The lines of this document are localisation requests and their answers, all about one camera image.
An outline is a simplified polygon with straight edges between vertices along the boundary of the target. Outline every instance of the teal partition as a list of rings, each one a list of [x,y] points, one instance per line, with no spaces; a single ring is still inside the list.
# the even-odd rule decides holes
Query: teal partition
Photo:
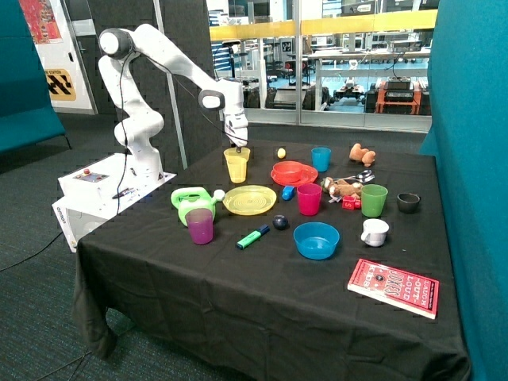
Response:
[[[508,379],[508,2],[444,0],[429,84],[435,155],[473,379]]]
[[[0,152],[64,135],[18,0],[1,0]]]

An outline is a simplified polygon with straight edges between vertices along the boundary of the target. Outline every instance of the red book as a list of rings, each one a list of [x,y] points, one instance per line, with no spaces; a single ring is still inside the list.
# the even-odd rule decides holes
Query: red book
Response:
[[[348,290],[435,319],[439,281],[397,268],[359,260]]]

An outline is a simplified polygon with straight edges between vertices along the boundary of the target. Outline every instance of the stuffed toy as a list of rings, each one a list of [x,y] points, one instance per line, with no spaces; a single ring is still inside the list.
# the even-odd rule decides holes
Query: stuffed toy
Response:
[[[362,148],[360,143],[356,143],[351,148],[349,159],[361,162],[365,167],[370,167],[374,163],[375,152],[370,151],[368,148]]]
[[[356,199],[360,199],[363,187],[361,183],[350,184],[343,179],[333,181],[331,177],[324,179],[321,185],[323,186],[323,191],[328,192],[332,197],[352,196]]]

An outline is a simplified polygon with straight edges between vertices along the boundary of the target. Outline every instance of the yellow plate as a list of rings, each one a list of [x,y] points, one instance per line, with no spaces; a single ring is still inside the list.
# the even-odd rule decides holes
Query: yellow plate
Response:
[[[230,190],[222,202],[231,213],[255,216],[270,210],[277,201],[277,194],[260,185],[246,185]]]

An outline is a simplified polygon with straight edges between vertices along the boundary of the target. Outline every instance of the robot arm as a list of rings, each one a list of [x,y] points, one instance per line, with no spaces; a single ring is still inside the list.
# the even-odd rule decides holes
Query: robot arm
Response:
[[[115,137],[134,155],[140,173],[150,178],[162,173],[159,152],[150,145],[149,138],[164,125],[162,116],[141,97],[130,73],[130,62],[140,55],[146,56],[160,70],[183,75],[198,85],[202,89],[198,97],[200,106],[223,110],[229,139],[238,148],[247,144],[248,123],[241,83],[210,78],[151,25],[141,25],[135,31],[107,29],[101,33],[99,44],[106,54],[98,63],[106,88],[114,104],[129,115],[115,128]]]

